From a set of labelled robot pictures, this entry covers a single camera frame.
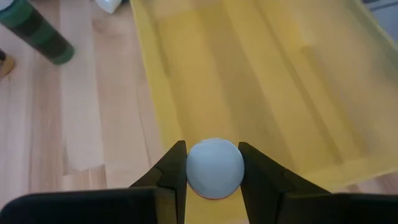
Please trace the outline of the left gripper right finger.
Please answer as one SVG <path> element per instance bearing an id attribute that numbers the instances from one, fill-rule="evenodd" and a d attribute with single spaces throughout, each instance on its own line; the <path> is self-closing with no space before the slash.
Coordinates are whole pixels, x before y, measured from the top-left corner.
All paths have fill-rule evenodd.
<path id="1" fill-rule="evenodd" d="M 246 142 L 238 149 L 250 224 L 398 224 L 398 195 L 333 194 Z"/>

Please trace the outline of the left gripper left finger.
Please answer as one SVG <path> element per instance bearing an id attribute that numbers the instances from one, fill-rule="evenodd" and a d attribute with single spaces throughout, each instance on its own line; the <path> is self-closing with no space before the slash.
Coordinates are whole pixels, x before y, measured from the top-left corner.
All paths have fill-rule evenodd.
<path id="1" fill-rule="evenodd" d="M 185 141 L 128 188 L 29 194 L 7 203 L 0 224 L 184 224 Z"/>

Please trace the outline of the small dark red paint bottle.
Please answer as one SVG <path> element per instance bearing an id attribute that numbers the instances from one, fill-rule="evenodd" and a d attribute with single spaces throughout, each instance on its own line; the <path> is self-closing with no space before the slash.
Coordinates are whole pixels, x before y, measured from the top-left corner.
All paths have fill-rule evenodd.
<path id="1" fill-rule="evenodd" d="M 219 200 L 232 195 L 244 177 L 244 159 L 229 140 L 213 138 L 196 143 L 186 161 L 188 183 L 198 195 Z"/>

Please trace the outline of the small green paint bottle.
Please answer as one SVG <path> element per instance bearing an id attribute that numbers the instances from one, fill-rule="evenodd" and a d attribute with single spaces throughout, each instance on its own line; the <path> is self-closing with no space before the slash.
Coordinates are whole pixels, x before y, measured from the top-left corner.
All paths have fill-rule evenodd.
<path id="1" fill-rule="evenodd" d="M 28 0 L 0 0 L 0 24 L 54 65 L 74 55 L 69 41 Z"/>

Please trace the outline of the small ochre paint bottle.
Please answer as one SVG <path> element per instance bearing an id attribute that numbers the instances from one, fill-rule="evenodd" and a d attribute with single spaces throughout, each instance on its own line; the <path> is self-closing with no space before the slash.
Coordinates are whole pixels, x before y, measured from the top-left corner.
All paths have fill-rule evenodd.
<path id="1" fill-rule="evenodd" d="M 14 66 L 14 58 L 0 49 L 0 78 L 3 78 L 10 73 Z"/>

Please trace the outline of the yellow translucent plastic tray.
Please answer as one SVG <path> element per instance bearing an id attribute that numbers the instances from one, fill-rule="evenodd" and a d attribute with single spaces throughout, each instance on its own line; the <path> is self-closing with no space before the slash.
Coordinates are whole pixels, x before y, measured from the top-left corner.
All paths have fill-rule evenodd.
<path id="1" fill-rule="evenodd" d="M 398 172 L 398 44 L 361 0 L 131 0 L 160 153 L 247 142 L 328 190 Z"/>

